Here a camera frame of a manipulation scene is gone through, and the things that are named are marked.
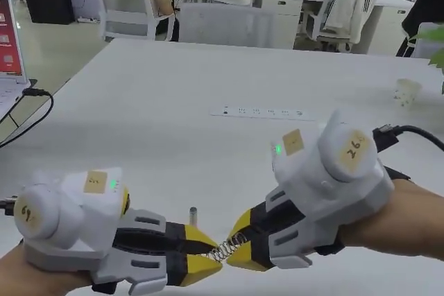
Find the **laptop screen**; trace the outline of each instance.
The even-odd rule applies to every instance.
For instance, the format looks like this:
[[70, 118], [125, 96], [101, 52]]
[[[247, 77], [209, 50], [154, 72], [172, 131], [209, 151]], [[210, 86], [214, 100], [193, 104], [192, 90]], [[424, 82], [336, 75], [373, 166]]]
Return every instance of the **laptop screen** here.
[[26, 78], [11, 3], [0, 0], [0, 78], [14, 78], [23, 83]]

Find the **white cup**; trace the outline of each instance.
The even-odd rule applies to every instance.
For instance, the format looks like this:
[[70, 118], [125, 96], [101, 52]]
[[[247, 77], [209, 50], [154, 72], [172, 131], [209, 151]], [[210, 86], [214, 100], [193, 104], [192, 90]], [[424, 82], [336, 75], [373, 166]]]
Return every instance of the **white cup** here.
[[394, 99], [400, 107], [408, 110], [416, 100], [416, 96], [421, 88], [422, 85], [419, 82], [409, 79], [398, 79], [396, 80]]

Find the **power strip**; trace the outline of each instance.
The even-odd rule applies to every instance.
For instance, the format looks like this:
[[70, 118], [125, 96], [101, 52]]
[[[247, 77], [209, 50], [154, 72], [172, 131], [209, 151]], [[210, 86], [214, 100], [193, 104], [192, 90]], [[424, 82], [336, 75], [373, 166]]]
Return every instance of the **power strip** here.
[[258, 107], [222, 107], [210, 111], [212, 116], [244, 117], [261, 119], [287, 119], [291, 121], [315, 121], [306, 112], [292, 109], [263, 109]]

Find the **metal pin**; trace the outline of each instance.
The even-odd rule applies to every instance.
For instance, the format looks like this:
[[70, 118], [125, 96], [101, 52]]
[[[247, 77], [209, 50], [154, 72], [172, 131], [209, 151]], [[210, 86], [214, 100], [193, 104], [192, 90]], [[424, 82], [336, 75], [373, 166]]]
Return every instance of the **metal pin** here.
[[197, 227], [197, 208], [195, 207], [189, 209], [189, 224]]

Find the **white cabinet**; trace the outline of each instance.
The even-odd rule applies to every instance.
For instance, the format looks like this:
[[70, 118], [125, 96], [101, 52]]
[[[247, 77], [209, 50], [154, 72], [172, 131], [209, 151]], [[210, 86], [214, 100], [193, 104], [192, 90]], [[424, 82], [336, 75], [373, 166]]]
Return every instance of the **white cabinet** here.
[[400, 8], [382, 8], [375, 34], [368, 48], [369, 55], [396, 55], [406, 37], [401, 23], [408, 11]]
[[274, 25], [275, 49], [293, 49], [302, 0], [262, 0], [263, 9], [276, 13]]

